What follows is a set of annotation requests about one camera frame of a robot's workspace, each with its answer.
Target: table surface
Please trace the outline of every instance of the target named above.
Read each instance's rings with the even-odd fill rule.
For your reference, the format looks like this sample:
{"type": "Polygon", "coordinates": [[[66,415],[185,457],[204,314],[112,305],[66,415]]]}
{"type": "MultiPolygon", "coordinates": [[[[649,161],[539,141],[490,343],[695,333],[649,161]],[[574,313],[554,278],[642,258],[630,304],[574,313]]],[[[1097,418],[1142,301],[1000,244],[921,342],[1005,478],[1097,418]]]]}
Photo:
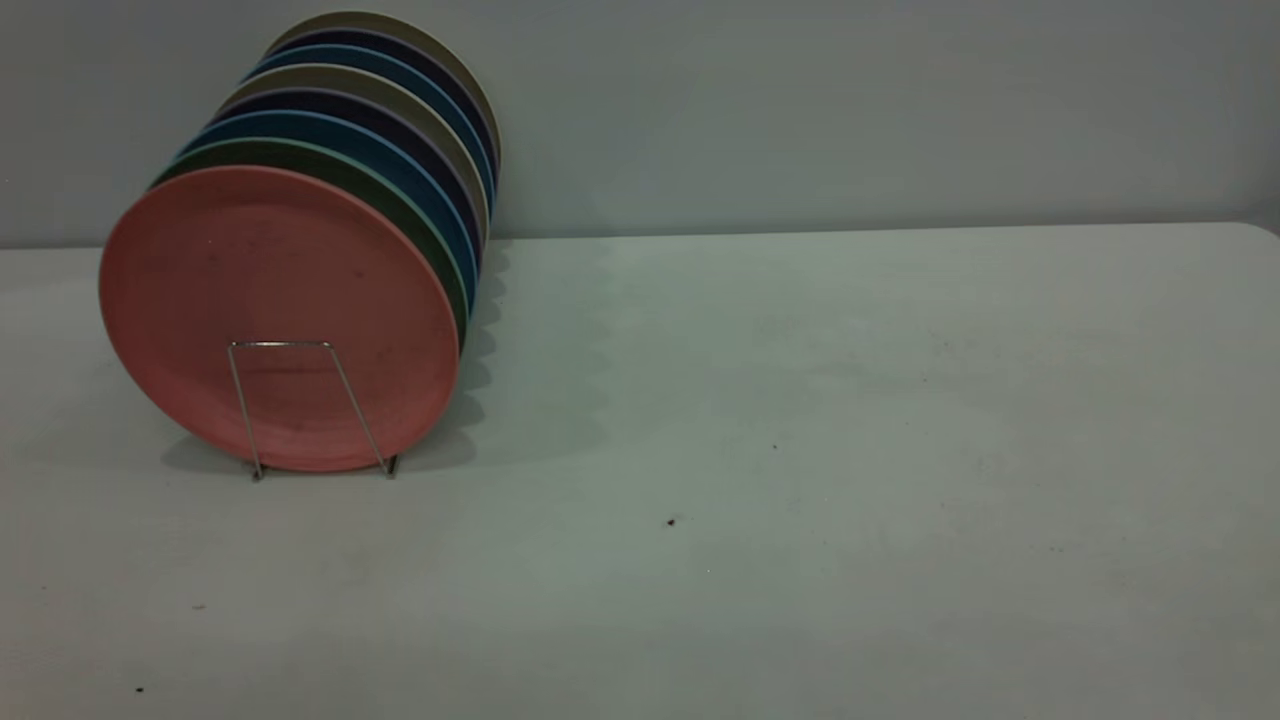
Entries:
{"type": "Polygon", "coordinates": [[[0,252],[0,716],[1277,717],[1280,241],[494,242],[394,480],[188,437],[0,252]]]}

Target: dark blue plate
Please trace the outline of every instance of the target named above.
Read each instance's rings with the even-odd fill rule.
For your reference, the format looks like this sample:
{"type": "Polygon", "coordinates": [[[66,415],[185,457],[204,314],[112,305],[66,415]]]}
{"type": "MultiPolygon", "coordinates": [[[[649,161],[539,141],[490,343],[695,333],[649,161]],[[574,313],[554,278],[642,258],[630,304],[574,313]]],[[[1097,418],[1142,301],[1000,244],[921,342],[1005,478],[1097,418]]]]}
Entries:
{"type": "Polygon", "coordinates": [[[383,108],[352,95],[325,90],[298,88],[252,95],[225,108],[209,124],[268,110],[302,110],[340,118],[389,140],[403,150],[406,155],[412,158],[428,174],[435,178],[454,208],[467,208],[471,210],[470,213],[462,213],[462,222],[467,234],[471,237],[472,252],[483,263],[484,238],[489,231],[488,218],[484,217],[483,210],[484,200],[467,196],[461,181],[444,156],[425,137],[410,127],[408,123],[383,108]]]}
{"type": "MultiPolygon", "coordinates": [[[[333,33],[339,33],[343,36],[352,36],[351,40],[360,40],[365,36],[378,37],[372,33],[364,33],[357,31],[333,31],[333,33]]],[[[332,35],[330,32],[316,33],[316,35],[332,35]]],[[[390,42],[398,44],[398,41],[389,40],[390,42]]],[[[410,49],[410,53],[421,56],[416,50],[410,49]]],[[[448,123],[453,132],[462,141],[462,145],[471,154],[472,161],[476,164],[476,169],[480,170],[480,177],[484,181],[485,191],[489,195],[489,208],[494,206],[497,199],[498,183],[497,183],[497,167],[493,163],[493,149],[492,143],[486,143],[489,136],[483,129],[484,124],[479,127],[475,124],[479,120],[472,119],[463,110],[462,105],[470,106],[472,113],[475,108],[470,105],[468,101],[463,101],[462,105],[452,97],[448,92],[442,90],[439,82],[435,78],[422,74],[420,70],[415,69],[412,65],[404,63],[401,59],[387,55],[378,50],[371,50],[367,47],[361,47],[358,45],[321,45],[321,44],[307,44],[305,46],[280,50],[265,58],[252,72],[244,78],[246,81],[260,76],[265,72],[274,70],[275,68],[283,68],[287,65],[305,65],[305,64],[325,64],[325,65],[343,65],[347,68],[356,68],[365,72],[374,73],[383,77],[396,85],[403,87],[404,90],[412,92],[422,102],[426,102],[429,108],[435,110],[440,118],[448,123]]],[[[438,74],[448,74],[440,70],[438,74]]]]}
{"type": "Polygon", "coordinates": [[[454,263],[462,270],[467,314],[471,314],[470,310],[475,307],[476,297],[476,258],[467,241],[462,217],[435,179],[401,149],[340,118],[300,110],[271,110],[239,115],[210,126],[201,131],[196,140],[192,140],[182,150],[180,155],[214,142],[242,137],[280,137],[328,147],[367,165],[394,183],[436,223],[440,234],[444,236],[449,254],[453,255],[454,263]]]}

